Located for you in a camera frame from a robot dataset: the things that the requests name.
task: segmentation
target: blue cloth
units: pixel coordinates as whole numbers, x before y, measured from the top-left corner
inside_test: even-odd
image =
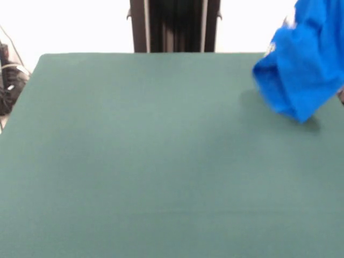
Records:
[[[253,74],[272,109],[302,123],[344,85],[344,1],[299,0],[295,9],[296,27],[276,31]]]

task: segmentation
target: black cable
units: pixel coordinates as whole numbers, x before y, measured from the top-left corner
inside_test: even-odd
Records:
[[[19,55],[19,53],[18,53],[18,51],[17,51],[15,45],[13,44],[12,39],[11,39],[10,36],[6,33],[6,31],[4,30],[4,28],[3,28],[1,25],[0,25],[0,30],[1,30],[1,31],[5,34],[5,36],[10,40],[11,45],[12,45],[13,49],[15,50],[15,52],[16,52],[16,54],[17,54],[17,56],[18,56],[18,59],[19,59],[20,64],[21,64],[22,66],[24,66],[24,63],[23,63],[23,61],[22,61],[22,58],[20,57],[20,55]]]

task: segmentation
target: white background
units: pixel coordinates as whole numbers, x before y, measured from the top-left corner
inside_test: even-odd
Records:
[[[216,52],[264,52],[294,4],[221,0]],[[129,0],[2,0],[0,24],[33,70],[44,53],[133,52],[129,8]]]

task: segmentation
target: green table surface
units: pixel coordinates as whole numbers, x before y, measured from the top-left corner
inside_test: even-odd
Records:
[[[260,54],[44,55],[0,135],[1,258],[344,257],[344,109]]]

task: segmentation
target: cable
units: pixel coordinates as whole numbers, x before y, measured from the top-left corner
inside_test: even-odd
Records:
[[[9,67],[15,67],[17,68],[19,71],[22,71],[24,74],[31,76],[31,73],[21,64],[19,63],[9,63],[9,64],[5,64],[4,66],[1,66],[1,70],[5,69],[5,68],[9,68]]]
[[[23,63],[23,61],[22,61],[22,58],[20,57],[20,55],[19,55],[19,53],[18,53],[18,51],[17,51],[15,45],[13,44],[12,39],[11,39],[10,36],[6,33],[6,31],[4,30],[4,28],[3,28],[1,25],[0,25],[0,30],[1,30],[1,31],[5,34],[5,36],[10,40],[11,45],[12,45],[13,49],[15,50],[15,52],[16,52],[16,54],[17,54],[17,56],[18,56],[19,62],[21,63],[22,66],[24,66],[24,63]]]

